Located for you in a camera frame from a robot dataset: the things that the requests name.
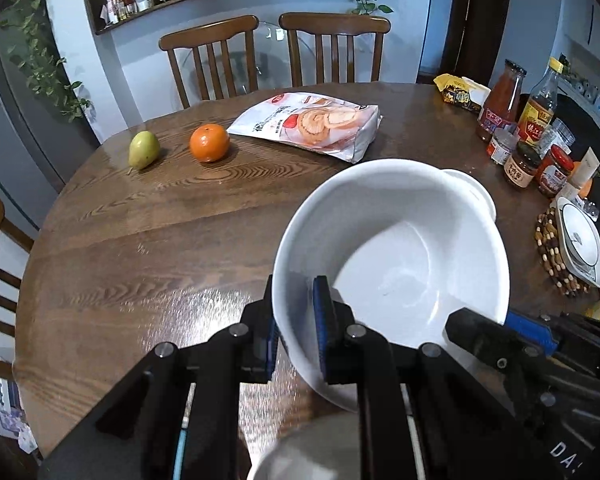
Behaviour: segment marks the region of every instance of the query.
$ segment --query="yellow bottle cap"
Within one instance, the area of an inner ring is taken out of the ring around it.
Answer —
[[[553,70],[555,70],[558,74],[561,74],[562,69],[564,68],[562,66],[562,63],[560,61],[558,61],[557,59],[555,59],[555,57],[549,58],[549,67],[552,68]]]

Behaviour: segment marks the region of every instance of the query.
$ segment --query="bolt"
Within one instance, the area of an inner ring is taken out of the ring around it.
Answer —
[[[358,323],[354,323],[353,325],[347,326],[347,335],[352,337],[353,339],[362,337],[366,334],[366,328]]]
[[[555,396],[552,393],[545,392],[540,395],[540,402],[542,402],[546,407],[550,408],[555,404]]]
[[[172,343],[158,343],[154,352],[158,357],[168,357],[173,354],[173,349]]]
[[[234,337],[245,335],[249,331],[249,327],[244,323],[234,323],[229,327],[229,334]]]
[[[525,346],[525,354],[527,354],[529,357],[539,356],[538,350],[536,350],[532,346]]]
[[[422,345],[422,353],[427,357],[439,357],[442,353],[442,348],[435,343],[424,343]]]

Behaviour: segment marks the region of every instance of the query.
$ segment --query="orange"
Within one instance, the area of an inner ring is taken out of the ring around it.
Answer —
[[[574,161],[573,163],[573,171],[571,171],[571,173],[575,173],[575,171],[578,169],[578,166],[580,165],[580,163],[578,161]],[[593,179],[590,178],[589,180],[587,180],[582,188],[580,189],[580,191],[578,192],[578,196],[580,198],[586,198],[587,195],[589,194],[589,191],[591,191],[591,184],[593,184]]]
[[[200,162],[215,162],[226,155],[231,139],[220,124],[203,124],[189,139],[189,150]]]

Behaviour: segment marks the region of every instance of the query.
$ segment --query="green pear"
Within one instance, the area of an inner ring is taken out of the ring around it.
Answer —
[[[148,131],[138,133],[129,145],[129,165],[144,170],[160,155],[160,142]]]

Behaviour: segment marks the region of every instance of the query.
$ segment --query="bottle with yellow cap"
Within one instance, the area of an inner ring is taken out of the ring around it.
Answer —
[[[562,63],[555,57],[550,57],[544,77],[532,88],[529,100],[520,115],[520,139],[532,146],[542,137],[558,106],[558,77],[561,73]]]

